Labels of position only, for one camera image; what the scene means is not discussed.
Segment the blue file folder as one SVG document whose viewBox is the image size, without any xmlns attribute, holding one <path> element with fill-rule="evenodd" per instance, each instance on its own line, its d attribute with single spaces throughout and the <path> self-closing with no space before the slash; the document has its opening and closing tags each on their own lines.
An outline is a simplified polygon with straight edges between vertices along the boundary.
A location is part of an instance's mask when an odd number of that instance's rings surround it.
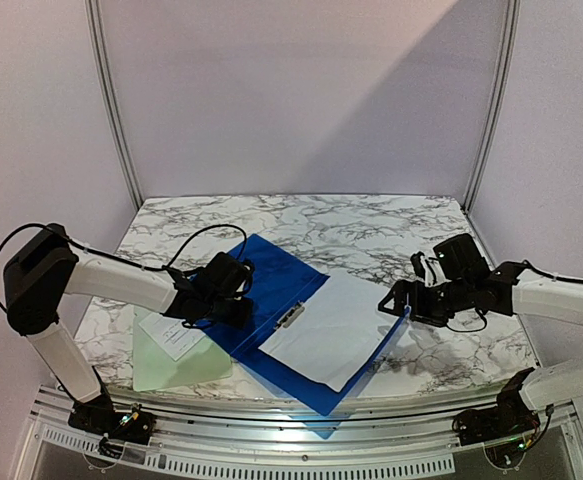
<svg viewBox="0 0 583 480">
<path fill-rule="evenodd" d="M 379 311 L 385 286 L 334 269 L 324 274 L 253 234 L 229 255 L 255 266 L 241 328 L 216 324 L 212 339 L 244 367 L 320 415 L 352 391 L 403 320 Z"/>
</svg>

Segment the metal folder clip mechanism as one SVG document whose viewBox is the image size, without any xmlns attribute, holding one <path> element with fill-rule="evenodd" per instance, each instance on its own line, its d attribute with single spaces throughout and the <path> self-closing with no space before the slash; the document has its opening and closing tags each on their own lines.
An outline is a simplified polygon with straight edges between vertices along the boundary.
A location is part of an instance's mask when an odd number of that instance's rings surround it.
<svg viewBox="0 0 583 480">
<path fill-rule="evenodd" d="M 305 305 L 302 301 L 298 301 L 287 312 L 285 312 L 276 322 L 274 329 L 279 330 L 288 328 L 292 323 L 305 311 Z"/>
</svg>

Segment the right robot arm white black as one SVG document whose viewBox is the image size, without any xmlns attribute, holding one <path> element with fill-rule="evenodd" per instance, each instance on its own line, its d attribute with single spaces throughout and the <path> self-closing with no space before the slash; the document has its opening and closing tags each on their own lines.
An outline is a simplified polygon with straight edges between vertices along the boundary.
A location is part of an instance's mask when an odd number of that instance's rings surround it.
<svg viewBox="0 0 583 480">
<path fill-rule="evenodd" d="M 583 279 L 539 270 L 528 261 L 489 267 L 473 237 L 459 234 L 433 249 L 441 269 L 436 284 L 396 282 L 379 302 L 382 313 L 408 316 L 444 328 L 456 313 L 536 316 L 583 326 Z M 488 415 L 488 427 L 508 436 L 523 424 L 527 409 L 539 411 L 583 397 L 583 359 L 520 373 L 499 394 L 504 400 Z"/>
</svg>

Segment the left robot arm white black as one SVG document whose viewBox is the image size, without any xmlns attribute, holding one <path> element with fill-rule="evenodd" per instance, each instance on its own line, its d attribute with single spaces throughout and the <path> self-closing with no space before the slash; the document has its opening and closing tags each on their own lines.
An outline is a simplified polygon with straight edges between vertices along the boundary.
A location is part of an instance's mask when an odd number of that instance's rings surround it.
<svg viewBox="0 0 583 480">
<path fill-rule="evenodd" d="M 82 245 L 59 224 L 31 227 L 36 235 L 3 267 L 0 309 L 99 434 L 112 433 L 120 415 L 103 399 L 108 394 L 102 380 L 60 321 L 58 307 L 65 296 L 138 306 L 187 329 L 242 329 L 251 317 L 253 302 L 247 295 L 255 266 L 241 254 L 220 252 L 192 270 L 179 270 L 171 262 L 149 267 Z"/>
</svg>

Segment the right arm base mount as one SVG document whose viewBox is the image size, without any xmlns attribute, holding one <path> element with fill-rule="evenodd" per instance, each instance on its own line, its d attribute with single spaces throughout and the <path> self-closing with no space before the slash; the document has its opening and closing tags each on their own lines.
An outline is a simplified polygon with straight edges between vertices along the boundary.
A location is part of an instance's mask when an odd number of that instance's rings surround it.
<svg viewBox="0 0 583 480">
<path fill-rule="evenodd" d="M 542 424 L 538 411 L 529 409 L 520 395 L 523 381 L 533 371 L 527 368 L 516 373 L 497 394 L 494 406 L 466 409 L 453 418 L 451 429 L 460 444 L 482 444 L 494 468 L 517 468 L 550 426 L 554 406 L 545 408 L 546 421 Z"/>
</svg>

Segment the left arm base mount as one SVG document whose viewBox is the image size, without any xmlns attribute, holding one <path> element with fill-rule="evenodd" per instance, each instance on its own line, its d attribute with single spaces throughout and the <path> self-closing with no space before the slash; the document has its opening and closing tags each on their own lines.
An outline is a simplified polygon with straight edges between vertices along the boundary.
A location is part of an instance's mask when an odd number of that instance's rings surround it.
<svg viewBox="0 0 583 480">
<path fill-rule="evenodd" d="M 115 409 L 109 391 L 95 373 L 99 394 L 87 402 L 73 403 L 68 425 L 82 432 L 99 435 L 99 455 L 119 460 L 127 443 L 147 446 L 154 432 L 157 417 L 134 403 L 128 412 Z"/>
</svg>

